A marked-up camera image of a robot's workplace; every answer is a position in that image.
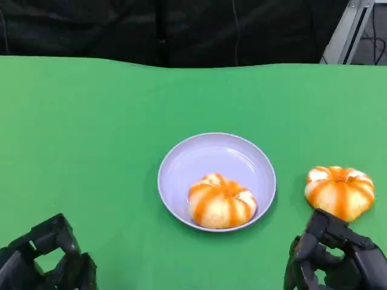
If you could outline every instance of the metal stand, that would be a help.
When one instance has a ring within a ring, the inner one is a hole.
[[[320,63],[351,64],[373,6],[374,0],[350,0]]]

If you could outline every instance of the green surface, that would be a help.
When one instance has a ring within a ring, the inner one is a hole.
[[[312,209],[315,165],[371,175],[376,204],[352,228],[387,251],[386,68],[161,69],[98,59],[0,58],[0,245],[63,212],[100,289],[281,289]],[[254,225],[195,231],[158,197],[162,158],[193,134],[259,146],[278,192]],[[57,262],[48,256],[44,265]]]

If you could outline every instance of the black backdrop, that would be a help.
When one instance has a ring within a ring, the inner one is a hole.
[[[101,57],[169,67],[222,67],[319,62],[347,3],[0,0],[0,9],[9,54]],[[0,28],[0,54],[5,54],[1,23]]]

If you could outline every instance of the pumpkin-shaped bun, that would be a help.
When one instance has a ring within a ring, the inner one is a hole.
[[[308,173],[305,198],[314,208],[352,222],[374,202],[374,184],[353,168],[317,166]]]
[[[248,222],[257,208],[244,187],[220,174],[209,174],[189,190],[191,218],[206,228],[231,228]]]

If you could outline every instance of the light purple plate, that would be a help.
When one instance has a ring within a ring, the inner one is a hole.
[[[190,218],[189,188],[209,173],[220,173],[251,191],[258,208],[248,223],[214,230],[201,227]],[[224,133],[201,134],[177,144],[165,156],[157,182],[161,200],[176,218],[199,230],[214,232],[251,225],[268,210],[276,191],[274,169],[266,155],[253,143]]]

